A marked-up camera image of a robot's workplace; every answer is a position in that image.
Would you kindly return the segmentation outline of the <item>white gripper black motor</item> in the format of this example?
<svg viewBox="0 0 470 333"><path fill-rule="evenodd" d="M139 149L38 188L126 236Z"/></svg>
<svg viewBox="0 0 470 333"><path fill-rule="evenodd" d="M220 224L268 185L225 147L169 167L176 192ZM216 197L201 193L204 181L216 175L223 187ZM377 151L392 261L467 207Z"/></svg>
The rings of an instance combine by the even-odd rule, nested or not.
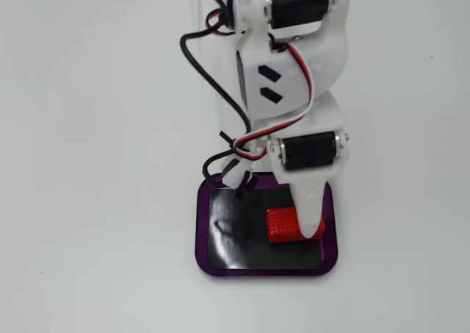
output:
<svg viewBox="0 0 470 333"><path fill-rule="evenodd" d="M327 182L337 178L349 157L346 116L334 95L315 98L297 123L270 135L267 152L278 183L288 184L302 236L312 238L322 218Z"/></svg>

